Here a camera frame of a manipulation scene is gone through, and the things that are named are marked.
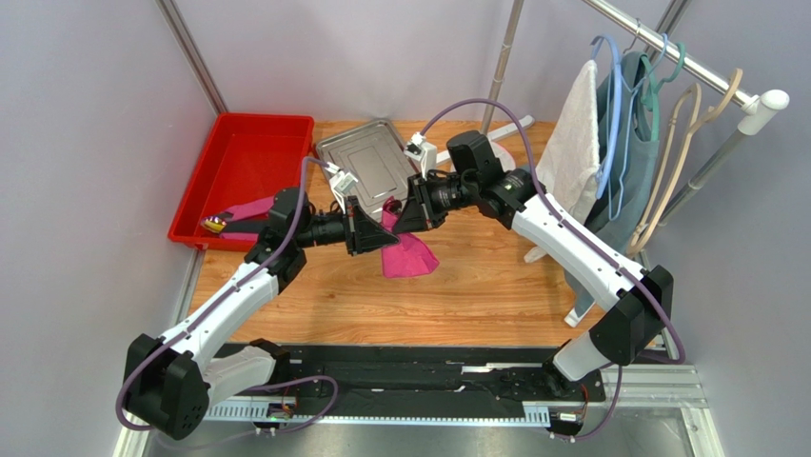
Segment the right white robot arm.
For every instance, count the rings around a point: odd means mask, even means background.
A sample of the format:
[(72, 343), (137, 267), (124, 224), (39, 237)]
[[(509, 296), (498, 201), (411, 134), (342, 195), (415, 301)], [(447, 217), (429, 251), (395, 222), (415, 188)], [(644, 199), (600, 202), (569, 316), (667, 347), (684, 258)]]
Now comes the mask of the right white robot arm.
[(408, 180), (395, 233), (438, 228), (447, 214), (470, 206), (543, 249), (571, 274), (605, 314), (588, 332), (561, 346), (544, 364), (564, 386), (608, 364), (627, 366), (665, 328), (673, 277), (646, 269), (579, 224), (526, 169), (505, 171), (488, 138), (476, 130), (446, 144), (454, 171), (431, 170)]

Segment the magenta paper napkin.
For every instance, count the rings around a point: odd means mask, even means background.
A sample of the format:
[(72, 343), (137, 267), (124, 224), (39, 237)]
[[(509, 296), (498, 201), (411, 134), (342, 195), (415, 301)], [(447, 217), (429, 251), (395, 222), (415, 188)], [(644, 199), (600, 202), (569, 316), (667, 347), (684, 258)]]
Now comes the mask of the magenta paper napkin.
[(440, 265), (433, 251), (412, 233), (397, 235), (399, 243), (381, 249), (382, 274), (387, 279), (428, 275)]

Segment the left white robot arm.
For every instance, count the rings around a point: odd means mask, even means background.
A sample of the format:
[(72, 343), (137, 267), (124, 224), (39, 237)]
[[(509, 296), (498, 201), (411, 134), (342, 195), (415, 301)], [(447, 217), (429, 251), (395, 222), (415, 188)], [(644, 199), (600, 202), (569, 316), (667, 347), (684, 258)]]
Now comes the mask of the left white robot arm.
[(314, 212), (300, 188), (277, 192), (256, 243), (237, 271), (190, 317), (158, 337), (129, 345), (116, 397), (121, 424), (183, 440), (208, 408), (276, 379), (287, 353), (256, 340), (235, 355), (216, 354), (259, 308), (277, 298), (306, 264), (307, 248), (343, 244), (359, 255), (396, 246), (397, 235), (368, 216), (354, 196), (335, 212)]

